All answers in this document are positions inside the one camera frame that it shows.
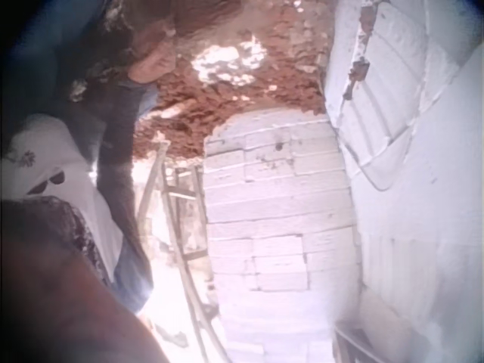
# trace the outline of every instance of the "white brick wall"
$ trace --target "white brick wall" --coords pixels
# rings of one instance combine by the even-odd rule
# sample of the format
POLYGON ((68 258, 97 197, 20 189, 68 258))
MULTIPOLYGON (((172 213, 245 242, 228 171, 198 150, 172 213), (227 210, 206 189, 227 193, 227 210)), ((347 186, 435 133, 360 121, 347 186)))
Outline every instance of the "white brick wall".
POLYGON ((343 272, 359 271, 359 255, 327 119, 282 109, 238 115, 206 148, 209 254, 229 355, 234 363, 325 361, 310 342, 331 345, 333 322, 355 313, 359 281, 343 272))
MULTIPOLYGON (((362 320, 390 361, 474 361, 482 353, 482 14, 472 4, 381 2, 370 69, 346 102, 361 1, 337 5, 324 93, 331 122, 366 163, 363 175, 344 151, 363 281, 382 300, 362 320), (417 127, 389 146, 384 124, 391 133, 417 127), (415 331, 411 345, 398 329, 388 335, 386 310, 428 339, 426 358, 405 354, 418 350, 415 331)), ((305 248, 309 242, 303 238, 305 248)), ((334 271, 309 272, 310 288, 328 289, 334 271)))

